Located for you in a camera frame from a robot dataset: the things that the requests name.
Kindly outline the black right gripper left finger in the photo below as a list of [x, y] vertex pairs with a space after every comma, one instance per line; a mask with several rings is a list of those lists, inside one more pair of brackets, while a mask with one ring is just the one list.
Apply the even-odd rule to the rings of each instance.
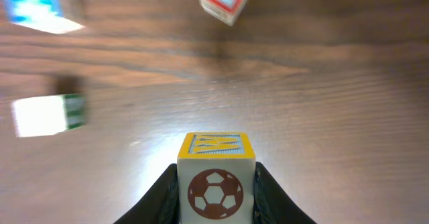
[[170, 164], [142, 198], [114, 224], [179, 224], [177, 164]]

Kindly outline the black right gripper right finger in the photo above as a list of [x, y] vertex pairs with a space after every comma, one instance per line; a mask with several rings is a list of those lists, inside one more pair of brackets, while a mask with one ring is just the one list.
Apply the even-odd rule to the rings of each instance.
[[254, 224], [316, 224], [286, 194], [261, 162], [256, 162], [253, 181]]

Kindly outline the soccer ball yellow-top block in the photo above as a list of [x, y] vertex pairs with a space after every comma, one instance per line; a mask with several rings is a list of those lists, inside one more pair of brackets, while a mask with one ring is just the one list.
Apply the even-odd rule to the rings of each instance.
[[255, 166], [245, 133], [187, 133], [177, 157], [181, 224], [251, 224]]

